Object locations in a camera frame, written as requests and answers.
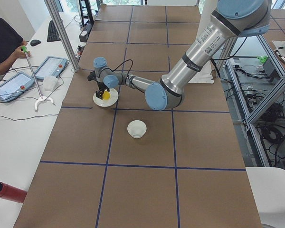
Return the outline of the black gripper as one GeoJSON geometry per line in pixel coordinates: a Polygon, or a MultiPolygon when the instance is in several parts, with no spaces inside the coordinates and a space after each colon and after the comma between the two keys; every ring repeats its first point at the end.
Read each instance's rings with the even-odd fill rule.
{"type": "Polygon", "coordinates": [[[106,90],[110,92],[110,89],[103,82],[97,82],[98,90],[95,92],[95,95],[99,99],[103,99],[103,92],[106,90]]]}

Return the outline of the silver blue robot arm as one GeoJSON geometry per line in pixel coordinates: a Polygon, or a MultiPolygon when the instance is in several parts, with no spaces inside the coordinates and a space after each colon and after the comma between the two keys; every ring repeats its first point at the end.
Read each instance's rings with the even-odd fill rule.
{"type": "Polygon", "coordinates": [[[105,90],[125,85],[143,92],[147,105],[153,110],[175,108],[184,100],[187,83],[229,38],[262,35],[268,31],[270,11],[269,0],[219,0],[209,24],[173,69],[162,75],[159,81],[130,73],[115,73],[103,57],[94,59],[94,70],[87,79],[97,82],[95,94],[100,99],[105,90]]]}

